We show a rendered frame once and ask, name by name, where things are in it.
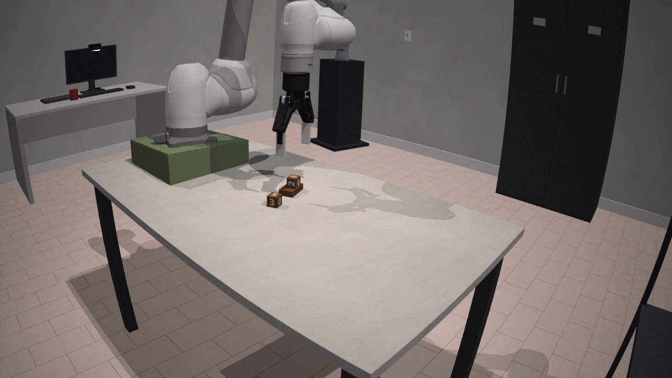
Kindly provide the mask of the brown rectangular tray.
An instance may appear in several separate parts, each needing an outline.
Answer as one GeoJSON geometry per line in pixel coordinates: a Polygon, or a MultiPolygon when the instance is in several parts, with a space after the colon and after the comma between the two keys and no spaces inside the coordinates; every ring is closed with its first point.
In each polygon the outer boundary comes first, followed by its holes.
{"type": "Polygon", "coordinates": [[[298,192],[302,191],[304,187],[304,183],[300,183],[300,186],[296,187],[296,189],[292,189],[287,187],[287,184],[279,189],[279,194],[282,194],[283,196],[286,197],[294,197],[298,192]]]}

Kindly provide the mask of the brown wooden cube with white digits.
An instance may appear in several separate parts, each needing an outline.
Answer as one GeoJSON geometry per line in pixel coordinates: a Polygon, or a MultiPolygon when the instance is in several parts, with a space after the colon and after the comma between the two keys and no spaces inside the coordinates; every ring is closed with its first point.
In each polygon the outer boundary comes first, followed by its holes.
{"type": "Polygon", "coordinates": [[[267,195],[267,207],[278,208],[282,204],[282,194],[271,192],[267,195]]]}

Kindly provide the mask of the brown cube with white number 2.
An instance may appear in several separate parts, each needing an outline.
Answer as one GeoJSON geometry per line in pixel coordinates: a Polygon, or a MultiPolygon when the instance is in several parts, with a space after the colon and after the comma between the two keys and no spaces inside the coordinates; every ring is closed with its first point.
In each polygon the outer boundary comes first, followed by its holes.
{"type": "Polygon", "coordinates": [[[300,186],[300,175],[289,175],[287,177],[287,187],[296,189],[296,187],[300,186]]]}

